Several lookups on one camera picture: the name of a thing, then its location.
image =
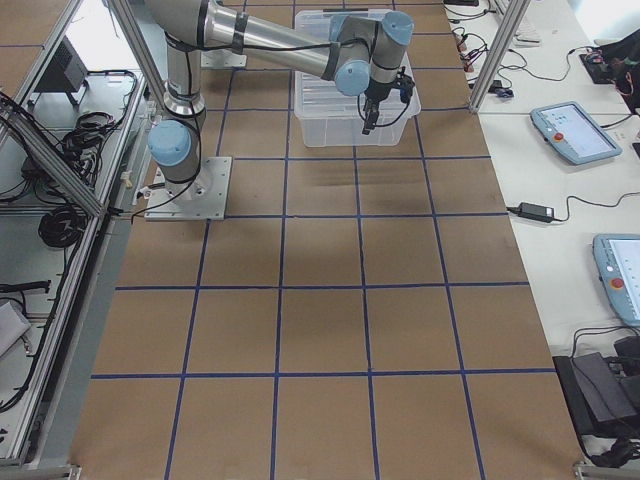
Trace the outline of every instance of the button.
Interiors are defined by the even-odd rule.
[[[620,290],[622,287],[624,287],[624,281],[621,278],[613,278],[609,283],[616,290]]]

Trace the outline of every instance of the white plastic box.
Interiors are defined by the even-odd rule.
[[[391,10],[374,9],[349,12],[366,18],[380,20]],[[302,11],[296,15],[295,29],[318,37],[321,42],[329,38],[329,22],[339,12],[321,10]],[[405,54],[402,65],[406,73],[413,76],[409,59]],[[364,108],[365,97],[360,96],[360,108]],[[391,90],[389,98],[380,103],[378,124],[395,120],[406,105],[400,101],[400,92]],[[329,147],[348,145],[397,145],[407,120],[420,112],[418,91],[414,89],[407,111],[392,126],[380,127],[369,135],[362,134],[364,122],[358,114],[356,97],[346,97],[335,87],[334,82],[322,80],[307,73],[296,72],[294,113],[302,126],[302,138],[307,147]]]

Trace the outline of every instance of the blue and white control panel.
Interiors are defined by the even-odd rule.
[[[596,235],[593,255],[616,315],[640,326],[640,235]]]
[[[618,144],[576,102],[536,108],[530,115],[549,145],[575,165],[622,153]]]

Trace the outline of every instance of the power adapter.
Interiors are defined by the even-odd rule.
[[[537,222],[551,223],[555,220],[553,208],[535,203],[521,202],[517,207],[507,207],[507,210],[519,217]]]

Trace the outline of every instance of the blue round cap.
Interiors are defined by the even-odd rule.
[[[147,145],[156,162],[163,167],[174,167],[189,155],[191,135],[180,122],[163,120],[149,132]]]
[[[338,40],[338,36],[342,31],[342,25],[349,15],[345,13],[339,13],[331,16],[329,21],[329,41],[335,42]]]
[[[370,74],[369,62],[350,60],[338,69],[333,79],[340,93],[348,97],[355,97],[369,86]]]
[[[389,12],[382,19],[382,28],[394,42],[406,47],[413,34],[413,19],[404,12]]]

